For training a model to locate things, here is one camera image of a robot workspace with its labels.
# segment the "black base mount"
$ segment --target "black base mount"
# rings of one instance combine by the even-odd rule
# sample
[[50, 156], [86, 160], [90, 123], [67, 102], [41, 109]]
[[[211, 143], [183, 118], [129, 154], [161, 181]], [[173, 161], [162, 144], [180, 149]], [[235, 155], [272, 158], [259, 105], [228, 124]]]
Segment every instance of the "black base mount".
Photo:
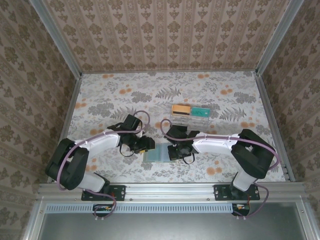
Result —
[[254, 201], [260, 200], [258, 187], [252, 184], [246, 192], [241, 192], [237, 197], [232, 193], [230, 184], [217, 184], [213, 186], [214, 197], [216, 201]]
[[[102, 189], [99, 191], [99, 194], [108, 194], [115, 198], [117, 201], [124, 201], [126, 196], [126, 186], [125, 185], [110, 185], [110, 181], [108, 181], [105, 177], [97, 174], [99, 177], [103, 178], [105, 183]], [[82, 191], [81, 195], [82, 201], [112, 201], [107, 196], [99, 196], [92, 194], [86, 190]]]

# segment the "metal bracket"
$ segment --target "metal bracket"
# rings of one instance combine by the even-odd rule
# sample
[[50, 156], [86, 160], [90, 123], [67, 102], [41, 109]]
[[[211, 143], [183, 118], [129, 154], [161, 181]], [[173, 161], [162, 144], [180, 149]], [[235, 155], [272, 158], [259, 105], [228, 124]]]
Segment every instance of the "metal bracket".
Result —
[[[110, 185], [108, 195], [113, 196], [117, 202], [124, 201], [126, 196], [126, 186], [125, 185]], [[83, 190], [81, 195], [82, 201], [110, 201], [106, 196], [94, 195], [88, 191]]]
[[[232, 196], [230, 185], [227, 184], [219, 184], [214, 185], [214, 196], [216, 201], [232, 201], [235, 200]], [[260, 200], [259, 189], [256, 185], [251, 185], [249, 189], [246, 191], [246, 194], [240, 196], [237, 201], [248, 201], [248, 196], [250, 197], [250, 201]]]

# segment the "teal object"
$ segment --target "teal object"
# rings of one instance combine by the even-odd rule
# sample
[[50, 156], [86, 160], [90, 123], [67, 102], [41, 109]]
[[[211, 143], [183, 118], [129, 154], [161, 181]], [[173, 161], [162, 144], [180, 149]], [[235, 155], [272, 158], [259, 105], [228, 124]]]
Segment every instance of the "teal object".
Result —
[[210, 109], [194, 106], [191, 109], [191, 116], [209, 118], [210, 117]]
[[172, 143], [156, 143], [155, 148], [143, 154], [143, 161], [146, 163], [172, 163], [169, 158], [168, 146]]

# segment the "gray leaf pattern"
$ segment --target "gray leaf pattern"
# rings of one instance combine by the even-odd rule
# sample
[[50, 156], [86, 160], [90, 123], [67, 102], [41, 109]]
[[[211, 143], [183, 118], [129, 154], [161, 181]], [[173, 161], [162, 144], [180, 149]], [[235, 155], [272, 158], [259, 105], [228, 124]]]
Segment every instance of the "gray leaf pattern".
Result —
[[106, 103], [99, 103], [96, 106], [91, 106], [88, 109], [88, 113], [94, 116], [101, 115], [101, 117], [109, 117], [111, 114], [110, 109], [113, 109], [113, 103], [106, 102]]
[[0, 227], [2, 225], [6, 225], [7, 224], [7, 221], [9, 220], [9, 214], [10, 214], [10, 211], [8, 211], [8, 209], [6, 207], [3, 207], [1, 210], [0, 210]]
[[3, 180], [7, 177], [9, 177], [9, 174], [7, 169], [4, 167], [3, 170], [0, 172], [0, 180]]
[[[160, 121], [170, 118], [172, 104], [183, 104], [210, 109], [208, 133], [237, 134], [245, 126], [272, 143], [268, 121], [258, 98], [252, 72], [84, 74], [68, 138], [87, 138], [124, 121], [128, 114], [145, 110], [151, 116], [145, 134], [156, 144], [167, 143], [160, 131]], [[39, 125], [44, 124], [38, 115], [34, 117]], [[146, 123], [147, 117], [143, 113], [138, 113], [137, 117]], [[10, 129], [2, 131], [0, 137], [5, 141], [15, 137], [11, 136]], [[229, 182], [238, 169], [237, 161], [223, 154], [197, 154], [195, 162], [186, 165], [179, 160], [144, 162], [143, 154], [123, 157], [117, 148], [88, 159], [86, 168], [113, 183]], [[265, 180], [284, 181], [282, 169], [270, 173]], [[23, 184], [29, 184], [25, 178], [20, 186]]]
[[233, 107], [232, 109], [226, 108], [222, 112], [219, 118], [223, 120], [233, 121], [233, 122], [237, 120], [239, 122], [240, 118], [243, 118], [244, 116], [247, 115], [243, 109], [242, 110], [240, 109], [240, 107], [238, 109]]

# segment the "vent grille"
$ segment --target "vent grille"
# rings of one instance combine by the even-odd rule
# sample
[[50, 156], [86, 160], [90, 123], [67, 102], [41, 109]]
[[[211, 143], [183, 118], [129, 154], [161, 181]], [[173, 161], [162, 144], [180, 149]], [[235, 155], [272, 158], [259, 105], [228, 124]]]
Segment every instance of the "vent grille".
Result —
[[[61, 213], [93, 213], [93, 203], [50, 203], [47, 204], [46, 214]], [[177, 203], [177, 204], [148, 204], [148, 203], [119, 203], [114, 213], [232, 213], [231, 203]]]

